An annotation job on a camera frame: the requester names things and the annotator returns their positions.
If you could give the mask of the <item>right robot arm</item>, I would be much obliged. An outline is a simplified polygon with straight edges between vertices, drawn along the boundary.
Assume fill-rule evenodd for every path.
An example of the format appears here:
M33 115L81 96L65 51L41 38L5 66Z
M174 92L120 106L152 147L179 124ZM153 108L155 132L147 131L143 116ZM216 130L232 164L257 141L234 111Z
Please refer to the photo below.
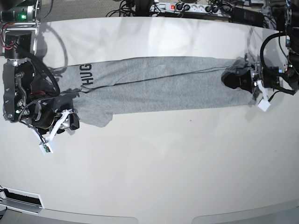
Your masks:
M0 46L3 65L3 115L42 133L55 126L79 129L73 109L54 109L48 102L60 95L58 83L46 65L35 56L39 33L40 0L0 2Z

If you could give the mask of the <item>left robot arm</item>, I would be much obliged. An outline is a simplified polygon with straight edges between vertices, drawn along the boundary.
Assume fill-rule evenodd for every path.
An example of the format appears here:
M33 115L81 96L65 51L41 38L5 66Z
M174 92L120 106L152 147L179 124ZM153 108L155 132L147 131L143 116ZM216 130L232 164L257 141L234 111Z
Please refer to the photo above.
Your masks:
M294 95L299 91L299 2L286 0L282 6L273 5L276 14L278 33L267 37L260 48L259 61L247 71L227 71L221 77L222 83L231 89L240 89L254 94L265 93L268 89L274 93ZM269 66L265 61L268 43L278 41L284 56L284 67Z

